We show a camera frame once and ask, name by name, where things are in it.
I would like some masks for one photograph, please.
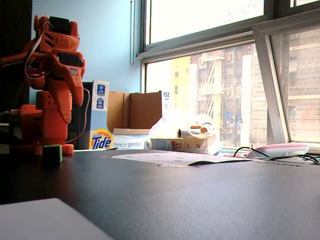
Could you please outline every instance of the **white sheet of paper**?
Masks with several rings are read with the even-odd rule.
[[[204,155],[197,153],[188,153],[188,152],[178,152],[178,151],[168,151],[168,152],[159,152],[159,153],[134,153],[134,154],[123,154],[112,156],[115,159],[126,159],[133,161],[140,161],[146,163],[155,163],[161,165],[189,165],[198,161],[208,161],[212,163],[220,163],[225,161],[243,161],[247,160],[244,158],[238,157],[225,157],[225,156],[216,156],[216,155]]]
[[[0,205],[0,239],[112,240],[57,198]]]

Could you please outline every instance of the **dark table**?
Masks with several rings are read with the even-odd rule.
[[[0,204],[59,198],[115,240],[320,239],[320,167],[233,162],[158,167],[76,152],[44,171],[0,155]]]

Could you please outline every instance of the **green cube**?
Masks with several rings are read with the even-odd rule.
[[[42,147],[42,166],[55,168],[62,162],[62,145],[48,145]]]

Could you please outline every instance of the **window glass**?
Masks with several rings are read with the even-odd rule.
[[[271,39],[291,140],[319,142],[320,28]]]
[[[317,2],[318,0],[291,0],[291,7]]]
[[[146,76],[147,92],[172,93],[172,108],[211,116],[225,147],[267,144],[267,102],[255,44],[151,63]]]
[[[150,43],[212,29],[263,14],[264,0],[154,0],[151,2],[151,20],[148,22],[151,24]]]

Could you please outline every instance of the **tide logo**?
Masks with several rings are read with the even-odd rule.
[[[106,129],[95,130],[90,136],[90,149],[109,149],[112,146],[112,134]]]

